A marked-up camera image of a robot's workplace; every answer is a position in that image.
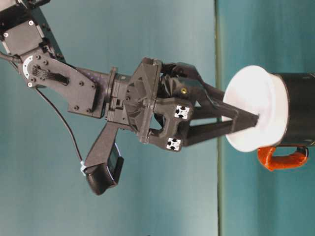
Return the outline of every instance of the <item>teal wall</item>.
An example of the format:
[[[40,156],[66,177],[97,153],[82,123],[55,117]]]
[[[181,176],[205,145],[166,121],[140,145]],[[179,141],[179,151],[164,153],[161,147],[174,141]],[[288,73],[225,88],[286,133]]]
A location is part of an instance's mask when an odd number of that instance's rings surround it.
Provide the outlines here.
[[[195,64],[215,83],[212,0],[53,0],[44,14],[67,59],[80,67],[131,74],[144,56]],[[216,236],[216,141],[179,154],[118,143],[125,164],[118,187],[94,196],[55,113],[0,61],[0,235]],[[104,120],[63,111],[84,156]]]
[[[315,71],[314,9],[313,0],[219,0],[222,88],[250,64],[271,72]],[[221,235],[313,236],[314,149],[302,168],[271,173],[258,163],[256,152],[240,153],[222,140]]]

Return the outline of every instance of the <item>black mug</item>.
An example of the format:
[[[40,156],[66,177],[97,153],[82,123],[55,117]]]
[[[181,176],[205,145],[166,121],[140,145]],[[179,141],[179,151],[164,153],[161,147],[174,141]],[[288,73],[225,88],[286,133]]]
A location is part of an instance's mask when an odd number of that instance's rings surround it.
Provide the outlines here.
[[[259,115],[256,127],[227,135],[237,150],[258,149],[268,170],[302,166],[315,145],[315,75],[268,73],[259,66],[240,70],[227,87],[223,101]],[[273,156],[276,147],[297,147],[293,154]]]

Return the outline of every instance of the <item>gold screw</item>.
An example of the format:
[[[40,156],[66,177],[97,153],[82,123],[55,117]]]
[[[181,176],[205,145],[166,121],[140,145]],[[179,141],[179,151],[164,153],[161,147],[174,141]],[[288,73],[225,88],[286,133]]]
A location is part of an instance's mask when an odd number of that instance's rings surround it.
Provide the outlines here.
[[[181,92],[182,92],[182,94],[186,94],[187,93],[187,88],[182,88]]]

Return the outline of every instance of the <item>orange handle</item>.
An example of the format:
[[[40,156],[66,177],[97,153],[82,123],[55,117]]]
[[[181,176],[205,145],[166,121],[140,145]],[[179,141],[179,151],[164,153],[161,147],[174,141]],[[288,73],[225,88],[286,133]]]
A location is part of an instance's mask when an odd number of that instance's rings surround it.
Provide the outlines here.
[[[268,170],[284,170],[303,166],[309,157],[307,147],[297,147],[289,156],[272,156],[276,147],[261,147],[258,149],[258,159]]]

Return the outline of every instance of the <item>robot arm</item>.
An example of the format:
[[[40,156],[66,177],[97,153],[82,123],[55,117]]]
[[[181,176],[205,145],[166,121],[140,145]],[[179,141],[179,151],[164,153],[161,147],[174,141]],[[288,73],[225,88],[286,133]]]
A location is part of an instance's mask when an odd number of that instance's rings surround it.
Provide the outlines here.
[[[225,104],[224,93],[205,83],[192,65],[144,58],[129,76],[117,73],[115,67],[106,74],[65,63],[39,9],[48,2],[1,1],[0,40],[7,55],[1,54],[0,58],[9,61],[28,88],[48,103],[39,88],[58,92],[67,101],[69,112],[105,117],[107,123],[85,161],[77,149],[82,172],[96,194],[118,183],[124,161],[115,144],[119,129],[134,132],[142,143],[180,151],[256,125],[257,115]],[[222,122],[222,116],[231,120]],[[150,128],[153,117],[161,125],[160,130]],[[192,120],[204,118],[216,118],[218,122],[190,125]]]

